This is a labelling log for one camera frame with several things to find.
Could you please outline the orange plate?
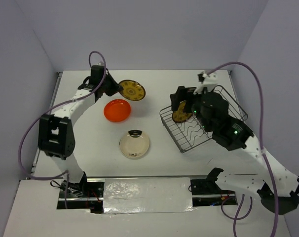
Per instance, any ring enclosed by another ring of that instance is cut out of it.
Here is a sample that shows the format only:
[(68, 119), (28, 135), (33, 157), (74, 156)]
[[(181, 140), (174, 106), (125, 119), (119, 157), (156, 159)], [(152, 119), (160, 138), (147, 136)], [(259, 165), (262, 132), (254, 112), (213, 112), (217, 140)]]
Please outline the orange plate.
[(111, 122), (122, 122), (131, 114), (130, 104), (123, 99), (114, 99), (104, 107), (104, 116)]

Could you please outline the beige plate with black pattern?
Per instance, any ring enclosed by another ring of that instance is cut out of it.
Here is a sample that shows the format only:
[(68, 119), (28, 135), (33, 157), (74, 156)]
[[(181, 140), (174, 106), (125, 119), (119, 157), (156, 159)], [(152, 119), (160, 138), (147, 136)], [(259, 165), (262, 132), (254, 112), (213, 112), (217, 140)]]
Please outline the beige plate with black pattern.
[(129, 159), (140, 159), (147, 153), (149, 147), (149, 136), (138, 129), (126, 132), (119, 142), (122, 154)]

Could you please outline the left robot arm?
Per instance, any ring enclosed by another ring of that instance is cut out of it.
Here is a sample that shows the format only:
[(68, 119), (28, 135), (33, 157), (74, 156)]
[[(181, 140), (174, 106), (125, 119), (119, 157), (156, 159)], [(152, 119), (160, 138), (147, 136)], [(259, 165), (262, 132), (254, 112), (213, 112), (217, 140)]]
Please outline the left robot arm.
[(77, 197), (87, 194), (88, 184), (87, 176), (74, 156), (73, 126), (103, 94), (112, 96), (122, 89), (105, 66), (94, 65), (90, 76), (77, 88), (70, 103), (39, 119), (38, 148), (52, 158), (62, 173), (68, 171), (63, 175), (64, 183), (69, 184), (71, 192)]

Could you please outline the brown gold patterned plate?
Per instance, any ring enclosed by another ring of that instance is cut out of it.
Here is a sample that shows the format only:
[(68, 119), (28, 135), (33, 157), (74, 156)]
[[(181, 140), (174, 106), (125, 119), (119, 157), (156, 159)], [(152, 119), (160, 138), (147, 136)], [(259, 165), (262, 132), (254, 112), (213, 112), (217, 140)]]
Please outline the brown gold patterned plate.
[(122, 87), (122, 90), (119, 93), (125, 99), (140, 101), (146, 96), (145, 88), (134, 80), (122, 80), (119, 85)]

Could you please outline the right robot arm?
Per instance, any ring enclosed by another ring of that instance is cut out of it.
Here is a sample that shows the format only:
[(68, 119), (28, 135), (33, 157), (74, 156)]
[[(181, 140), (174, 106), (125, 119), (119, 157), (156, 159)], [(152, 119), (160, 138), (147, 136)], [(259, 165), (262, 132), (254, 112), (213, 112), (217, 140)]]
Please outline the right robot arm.
[(207, 190), (211, 193), (232, 190), (245, 192), (253, 198), (260, 197), (266, 209), (278, 210), (280, 215), (295, 210), (299, 205), (299, 176), (261, 149), (253, 131), (229, 114), (229, 102), (219, 93), (204, 89), (201, 94), (195, 94), (194, 90), (193, 87), (179, 86), (170, 95), (172, 111), (185, 102), (183, 112), (192, 113), (217, 144), (255, 170), (254, 175), (237, 175), (223, 168), (213, 168), (206, 178)]

